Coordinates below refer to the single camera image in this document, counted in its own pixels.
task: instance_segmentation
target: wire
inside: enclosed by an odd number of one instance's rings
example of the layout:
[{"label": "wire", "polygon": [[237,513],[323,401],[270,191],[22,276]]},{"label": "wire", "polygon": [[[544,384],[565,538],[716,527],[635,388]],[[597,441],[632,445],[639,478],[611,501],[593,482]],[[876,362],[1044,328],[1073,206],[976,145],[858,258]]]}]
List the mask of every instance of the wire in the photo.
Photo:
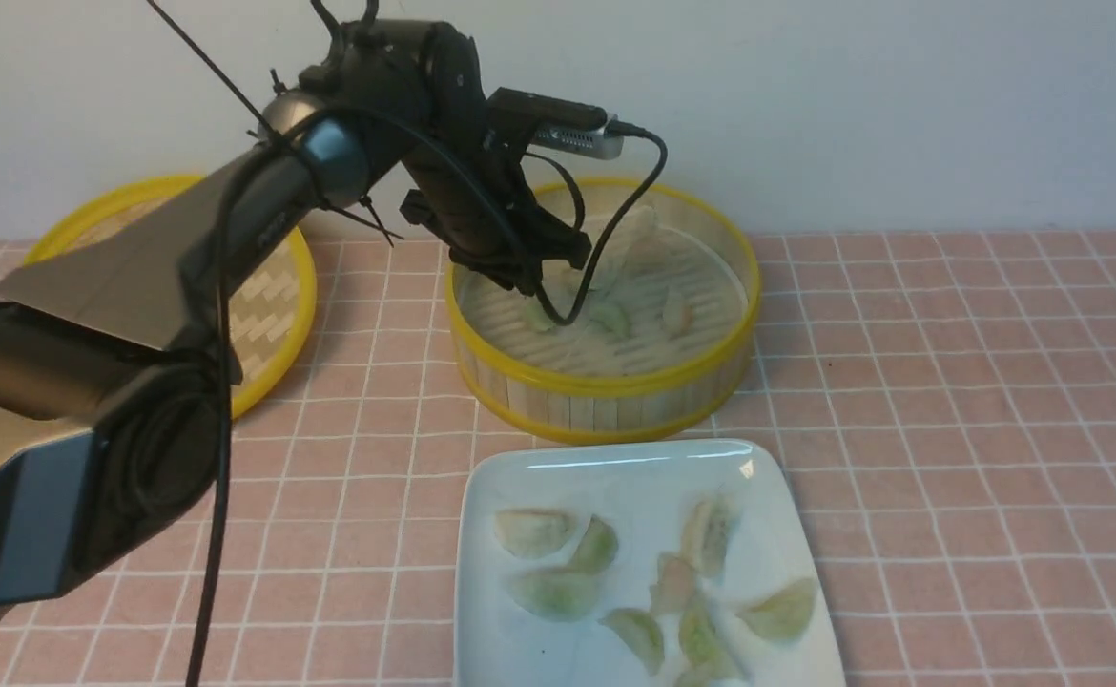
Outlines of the wire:
[{"label": "wire", "polygon": [[363,25],[363,28],[371,28],[372,23],[376,21],[376,14],[379,12],[379,0],[367,0],[367,4],[363,9],[363,18],[358,19],[358,22]]},{"label": "wire", "polygon": [[558,175],[561,176],[562,183],[567,184],[567,192],[570,193],[571,204],[575,205],[575,224],[571,225],[571,230],[580,231],[584,229],[584,214],[586,209],[584,207],[584,193],[579,191],[579,184],[575,183],[575,177],[573,177],[564,166],[558,164],[554,157],[547,157],[545,155],[537,155],[537,153],[525,152],[525,155],[532,157],[532,159],[541,161],[552,166],[554,170],[558,171]]},{"label": "wire", "polygon": [[655,144],[655,148],[660,149],[660,157],[655,161],[651,173],[642,180],[638,187],[618,207],[618,212],[614,213],[614,216],[609,219],[609,222],[605,225],[605,231],[600,232],[600,239],[596,241],[596,246],[593,248],[593,255],[588,258],[587,265],[584,268],[584,280],[579,283],[579,290],[575,292],[575,301],[570,306],[570,312],[567,312],[566,316],[559,316],[558,310],[555,310],[554,302],[549,300],[549,294],[546,293],[545,287],[540,286],[540,283],[537,286],[537,300],[541,302],[541,309],[559,327],[569,326],[575,321],[575,318],[579,317],[580,309],[584,308],[584,301],[587,300],[587,291],[593,287],[593,274],[596,271],[597,262],[600,261],[600,254],[605,253],[605,246],[609,242],[610,235],[618,228],[622,217],[627,212],[631,212],[631,207],[653,186],[655,180],[660,178],[661,173],[664,171],[664,165],[667,163],[667,145],[664,144],[664,139],[661,136],[653,134],[653,132],[631,125],[631,123],[610,123],[609,134],[628,135],[632,138],[651,141]]},{"label": "wire", "polygon": [[218,279],[214,280],[214,309],[217,309],[217,327],[219,329],[219,369],[217,374],[219,447],[217,471],[214,471],[214,506],[210,522],[210,542],[206,546],[206,569],[201,579],[201,596],[198,601],[198,620],[193,631],[193,648],[189,651],[189,668],[186,687],[198,687],[201,680],[201,665],[206,655],[206,639],[210,636],[210,618],[214,610],[214,592],[219,587],[219,570],[223,557],[223,535],[227,531],[227,503],[231,494],[232,482],[232,383],[231,360],[228,352],[232,349],[232,331],[228,318],[227,292],[227,231],[230,229],[232,209],[240,200],[249,183],[262,168],[273,161],[278,149],[264,147],[244,161],[235,171],[219,204],[219,213],[214,219],[214,265]]},{"label": "wire", "polygon": [[317,17],[321,18],[321,23],[325,25],[325,30],[330,35],[331,43],[341,43],[341,25],[337,23],[337,18],[333,17],[333,12],[328,11],[323,0],[311,0],[312,11],[317,12]]},{"label": "wire", "polygon": [[219,77],[220,81],[223,81],[223,86],[227,86],[227,89],[232,91],[232,95],[240,100],[240,104],[243,104],[244,108],[248,108],[248,112],[252,113],[253,117],[257,117],[258,124],[266,127],[266,132],[269,132],[267,135],[275,135],[275,129],[270,126],[270,123],[266,122],[266,118],[261,116],[260,109],[257,109],[256,106],[252,105],[252,101],[250,101],[248,97],[244,97],[244,93],[241,93],[240,88],[235,87],[232,79],[227,78],[227,74],[223,74],[223,69],[219,69],[219,65],[214,64],[210,56],[206,56],[206,52],[201,48],[201,45],[198,45],[192,38],[189,38],[189,33],[186,33],[186,31],[184,31],[184,29],[181,28],[181,26],[176,23],[175,20],[170,17],[169,13],[164,11],[164,8],[161,8],[155,0],[147,0],[147,4],[152,6],[155,13],[158,14],[161,19],[164,19],[164,22],[169,25],[169,28],[175,31],[175,35],[177,35],[181,40],[184,40],[184,43],[187,45],[193,54],[198,56],[200,60],[205,62],[208,67],[210,67],[211,72],[214,72],[214,75]]},{"label": "wire", "polygon": [[[523,270],[530,270],[532,265],[531,257],[529,255],[528,249],[523,246],[520,235],[516,233],[513,226],[507,214],[502,212],[502,209],[498,203],[491,200],[481,183],[475,181],[474,175],[470,173],[470,168],[459,157],[455,156],[449,148],[445,148],[435,138],[431,138],[430,135],[424,134],[424,132],[411,123],[403,122],[394,115],[387,113],[381,113],[378,109],[362,108],[362,106],[354,105],[340,105],[336,108],[318,109],[318,112],[311,113],[307,117],[302,118],[291,130],[283,135],[283,138],[291,141],[295,138],[300,130],[306,129],[306,127],[311,126],[314,123],[318,122],[323,117],[341,116],[341,115],[362,115],[382,123],[387,123],[394,129],[401,130],[402,134],[408,135],[415,142],[423,144],[426,148],[430,148],[432,153],[435,153],[441,157],[445,165],[453,171],[456,177],[461,178],[461,182],[465,184],[472,194],[478,199],[478,204],[481,205],[485,213],[491,216],[494,225],[500,229],[502,239],[507,241],[509,248],[511,249],[511,254],[516,258],[516,264],[519,264]],[[631,207],[641,199],[646,191],[653,186],[655,180],[660,178],[660,175],[664,171],[664,165],[667,163],[667,145],[664,144],[664,139],[661,136],[653,134],[653,132],[646,130],[641,126],[632,125],[632,123],[610,123],[609,134],[616,135],[627,135],[632,138],[644,138],[651,141],[655,144],[655,148],[658,149],[660,156],[655,161],[651,173],[646,174],[646,177],[642,180],[642,183],[627,196],[627,199],[622,203],[622,205],[616,210],[614,216],[609,219],[607,225],[605,225],[605,231],[600,232],[600,239],[597,240],[596,246],[593,248],[591,257],[588,257],[587,264],[584,268],[584,279],[580,282],[579,290],[575,292],[575,301],[571,303],[571,308],[566,316],[558,313],[555,309],[554,301],[549,299],[549,294],[546,293],[545,287],[541,284],[541,275],[536,271],[525,271],[525,278],[527,278],[530,283],[529,287],[532,288],[533,292],[537,294],[537,300],[541,303],[541,309],[545,310],[546,317],[554,321],[555,325],[559,327],[570,326],[575,322],[575,319],[579,317],[580,310],[584,308],[584,301],[587,300],[587,292],[593,286],[594,271],[596,271],[597,262],[600,261],[600,254],[605,252],[605,246],[607,241],[616,228],[618,228],[622,219],[627,212],[631,212]]]},{"label": "wire", "polygon": [[389,246],[392,246],[393,244],[393,239],[396,239],[398,241],[405,241],[404,235],[397,234],[396,231],[389,231],[387,228],[384,226],[384,222],[379,221],[379,214],[376,213],[376,210],[371,206],[371,200],[364,203],[363,200],[360,199],[358,200],[358,204],[363,205],[363,207],[366,207],[367,210],[371,211],[371,216],[375,217],[376,223],[371,223],[369,221],[366,221],[365,219],[358,216],[358,214],[354,214],[353,212],[350,212],[350,210],[339,209],[337,207],[337,205],[330,205],[326,203],[325,205],[323,205],[321,210],[325,210],[326,213],[339,214],[345,219],[348,219],[348,221],[356,221],[358,223],[362,223],[363,226],[367,226],[378,231],[379,234],[384,235],[384,240],[388,242]]}]

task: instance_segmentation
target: robotic arm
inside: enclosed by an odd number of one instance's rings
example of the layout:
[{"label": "robotic arm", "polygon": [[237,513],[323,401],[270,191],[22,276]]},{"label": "robotic arm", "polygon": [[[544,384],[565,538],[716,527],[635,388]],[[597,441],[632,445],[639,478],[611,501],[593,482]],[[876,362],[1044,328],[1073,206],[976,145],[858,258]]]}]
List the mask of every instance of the robotic arm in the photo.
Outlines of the robotic arm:
[{"label": "robotic arm", "polygon": [[205,494],[230,439],[217,368],[240,377],[213,296],[310,210],[353,204],[401,162],[419,186],[402,213],[456,264],[533,294],[542,261],[588,263],[591,242],[537,204],[520,161],[530,144],[612,159],[641,129],[528,93],[488,99],[474,42],[448,23],[338,25],[312,4],[330,52],[276,87],[252,151],[0,281],[0,618],[73,591]]}]

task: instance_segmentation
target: bamboo steamer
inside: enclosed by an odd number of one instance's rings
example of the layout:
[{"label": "bamboo steamer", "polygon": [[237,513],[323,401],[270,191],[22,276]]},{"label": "bamboo steamer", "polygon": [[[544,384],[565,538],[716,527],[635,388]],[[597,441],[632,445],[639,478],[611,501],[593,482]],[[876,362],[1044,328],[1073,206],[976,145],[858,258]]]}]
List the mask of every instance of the bamboo steamer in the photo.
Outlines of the bamboo steamer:
[{"label": "bamboo steamer", "polygon": [[[596,239],[637,182],[588,178],[579,186],[586,229]],[[559,217],[569,221],[575,214],[562,184],[536,195]],[[723,214],[683,192],[654,186],[636,207],[646,205],[658,217],[655,234],[662,235],[667,258],[663,269],[650,273],[622,269],[607,290],[605,299],[618,301],[631,318],[632,335],[624,340],[586,317],[593,299],[571,327],[533,331],[520,317],[522,296],[450,267],[445,300],[458,368],[472,395],[496,416],[566,444],[663,439],[698,425],[735,391],[751,361],[762,293],[749,240]],[[622,261],[637,244],[628,226],[635,212],[615,230],[602,265]],[[564,269],[546,267],[547,291],[573,277],[561,274]],[[667,335],[661,325],[671,290],[693,309],[693,323],[681,336]],[[561,299],[555,304],[566,312]]]}]

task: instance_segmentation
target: square plate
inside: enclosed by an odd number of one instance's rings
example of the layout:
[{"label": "square plate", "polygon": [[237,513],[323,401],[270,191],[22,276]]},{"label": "square plate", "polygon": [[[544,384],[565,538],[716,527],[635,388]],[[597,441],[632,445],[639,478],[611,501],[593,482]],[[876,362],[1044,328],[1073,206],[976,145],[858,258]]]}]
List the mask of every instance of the square plate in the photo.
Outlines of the square plate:
[{"label": "square plate", "polygon": [[[797,507],[775,458],[737,439],[663,441],[616,446],[503,453],[470,477],[456,562],[455,679],[458,687],[671,686],[686,667],[676,642],[680,617],[660,618],[666,661],[650,677],[627,646],[600,626],[622,606],[646,609],[662,552],[680,549],[685,517],[698,501],[723,492],[741,505],[720,581],[700,581],[712,600],[716,627],[753,687],[844,687],[829,612],[818,592],[807,632],[797,644],[753,637],[733,610],[780,590],[795,578],[815,578]],[[494,535],[501,509],[567,510],[579,519],[575,535],[536,561],[511,557]],[[566,564],[591,514],[618,533],[619,550],[606,570],[596,608],[583,620],[541,620],[506,592],[511,574]]]}]

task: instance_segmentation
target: grid pattern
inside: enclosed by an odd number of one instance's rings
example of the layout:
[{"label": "grid pattern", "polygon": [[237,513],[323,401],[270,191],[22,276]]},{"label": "grid pattern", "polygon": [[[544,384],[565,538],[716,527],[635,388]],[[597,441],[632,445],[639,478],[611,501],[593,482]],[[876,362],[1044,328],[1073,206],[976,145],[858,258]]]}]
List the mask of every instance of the grid pattern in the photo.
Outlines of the grid pattern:
[{"label": "grid pattern", "polygon": [[[312,248],[314,336],[237,429],[205,679],[450,684],[465,480],[546,443],[463,388],[440,244]],[[852,686],[1116,687],[1116,231],[754,248],[756,365],[684,436],[780,459]],[[208,514],[10,613],[0,684],[180,684]]]}]

